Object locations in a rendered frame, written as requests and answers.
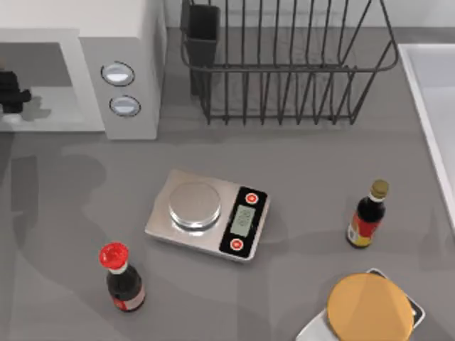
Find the silver kitchen scale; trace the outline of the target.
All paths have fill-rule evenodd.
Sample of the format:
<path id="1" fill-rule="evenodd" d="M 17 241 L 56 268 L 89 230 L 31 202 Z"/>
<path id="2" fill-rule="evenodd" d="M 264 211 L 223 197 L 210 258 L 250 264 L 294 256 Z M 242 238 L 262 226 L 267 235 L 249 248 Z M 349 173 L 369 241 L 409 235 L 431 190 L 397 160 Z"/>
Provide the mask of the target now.
<path id="1" fill-rule="evenodd" d="M 165 242 L 246 262 L 255 255 L 270 202 L 258 189 L 171 170 L 144 231 Z"/>

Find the grey microwave knob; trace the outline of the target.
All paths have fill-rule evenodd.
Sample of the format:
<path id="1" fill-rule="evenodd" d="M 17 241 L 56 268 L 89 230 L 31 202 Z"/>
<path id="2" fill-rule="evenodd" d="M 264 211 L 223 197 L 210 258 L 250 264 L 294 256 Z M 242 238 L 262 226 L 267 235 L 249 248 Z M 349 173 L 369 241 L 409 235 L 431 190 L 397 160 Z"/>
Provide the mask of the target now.
<path id="1" fill-rule="evenodd" d="M 109 85 L 115 87 L 126 87 L 133 83 L 134 70 L 126 63 L 115 61 L 101 67 L 101 76 Z"/>
<path id="2" fill-rule="evenodd" d="M 141 111 L 141 104 L 130 96 L 121 96 L 109 101 L 109 108 L 119 117 L 135 117 Z"/>

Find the black cutlery holder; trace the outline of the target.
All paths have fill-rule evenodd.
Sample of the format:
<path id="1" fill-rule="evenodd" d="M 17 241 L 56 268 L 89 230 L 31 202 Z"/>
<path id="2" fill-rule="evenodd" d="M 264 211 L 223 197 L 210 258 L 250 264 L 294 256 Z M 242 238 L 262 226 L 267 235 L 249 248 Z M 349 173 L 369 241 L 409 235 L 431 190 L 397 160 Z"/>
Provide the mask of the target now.
<path id="1" fill-rule="evenodd" d="M 220 8 L 211 4 L 194 4 L 192 0 L 181 2 L 181 31 L 183 45 L 189 59 L 191 95 L 198 96 L 205 70 L 215 63 L 219 41 Z"/>

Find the dark bottle with olive cap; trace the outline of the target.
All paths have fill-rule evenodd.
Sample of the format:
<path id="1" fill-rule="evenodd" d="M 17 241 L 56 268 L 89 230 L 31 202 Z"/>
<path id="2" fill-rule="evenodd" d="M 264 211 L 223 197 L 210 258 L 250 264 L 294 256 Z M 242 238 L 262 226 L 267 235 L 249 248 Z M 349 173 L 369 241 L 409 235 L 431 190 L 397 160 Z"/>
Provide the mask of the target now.
<path id="1" fill-rule="evenodd" d="M 374 233 L 385 216 L 384 200 L 388 190 L 389 183 L 377 179 L 368 195 L 358 202 L 346 230 L 346 239 L 353 247 L 364 249 L 371 245 Z"/>

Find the dark bottle with red cap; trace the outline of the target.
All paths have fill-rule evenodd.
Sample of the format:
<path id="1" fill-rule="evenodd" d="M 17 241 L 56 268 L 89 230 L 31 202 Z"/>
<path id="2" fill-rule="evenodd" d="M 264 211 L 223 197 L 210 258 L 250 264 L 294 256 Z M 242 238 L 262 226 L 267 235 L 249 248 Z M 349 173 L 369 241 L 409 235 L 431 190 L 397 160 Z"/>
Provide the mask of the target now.
<path id="1" fill-rule="evenodd" d="M 100 249 L 99 262 L 107 270 L 107 289 L 117 309 L 125 313 L 139 309 L 146 292 L 139 272 L 129 262 L 129 249 L 121 242 L 110 242 Z"/>

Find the pale microwave oven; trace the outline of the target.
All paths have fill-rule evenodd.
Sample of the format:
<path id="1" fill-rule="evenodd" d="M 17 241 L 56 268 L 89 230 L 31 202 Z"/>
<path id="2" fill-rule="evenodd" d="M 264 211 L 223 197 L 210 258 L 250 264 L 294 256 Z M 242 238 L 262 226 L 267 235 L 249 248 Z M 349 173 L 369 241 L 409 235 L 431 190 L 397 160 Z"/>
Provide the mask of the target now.
<path id="1" fill-rule="evenodd" d="M 32 99 L 4 114 L 0 132 L 103 132 L 111 140 L 157 136 L 166 59 L 164 0 L 0 0 L 0 70 L 13 71 Z M 115 87 L 101 67 L 128 64 L 133 83 Z M 135 117 L 109 108 L 141 104 Z"/>

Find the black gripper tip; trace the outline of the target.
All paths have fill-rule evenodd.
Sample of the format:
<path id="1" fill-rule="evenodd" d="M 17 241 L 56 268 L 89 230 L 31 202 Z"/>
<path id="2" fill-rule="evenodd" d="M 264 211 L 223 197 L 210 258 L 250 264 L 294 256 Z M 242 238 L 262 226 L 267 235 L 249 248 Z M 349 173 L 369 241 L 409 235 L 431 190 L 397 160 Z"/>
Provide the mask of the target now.
<path id="1" fill-rule="evenodd" d="M 30 90 L 19 88 L 16 73 L 0 70 L 0 106 L 4 114 L 20 114 L 31 99 Z"/>

